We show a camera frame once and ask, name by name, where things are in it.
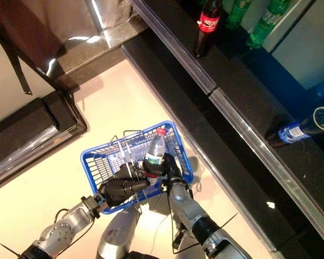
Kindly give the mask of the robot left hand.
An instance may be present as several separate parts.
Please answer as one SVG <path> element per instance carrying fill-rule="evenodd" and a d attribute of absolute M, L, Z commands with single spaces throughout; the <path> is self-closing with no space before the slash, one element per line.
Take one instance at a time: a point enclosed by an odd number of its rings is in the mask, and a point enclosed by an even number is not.
<path fill-rule="evenodd" d="M 135 193 L 150 186 L 150 181 L 141 172 L 129 174 L 127 165 L 122 164 L 119 171 L 106 179 L 98 187 L 97 194 L 107 203 L 108 207 L 122 204 Z"/>

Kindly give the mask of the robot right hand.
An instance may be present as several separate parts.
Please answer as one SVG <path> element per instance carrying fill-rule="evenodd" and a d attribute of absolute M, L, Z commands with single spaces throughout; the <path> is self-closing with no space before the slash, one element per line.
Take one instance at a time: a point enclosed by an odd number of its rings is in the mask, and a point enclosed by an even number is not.
<path fill-rule="evenodd" d="M 175 158 L 169 153 L 164 154 L 161 164 L 154 164 L 145 159 L 143 161 L 143 169 L 148 177 L 164 177 L 168 183 L 182 182 L 182 173 Z"/>

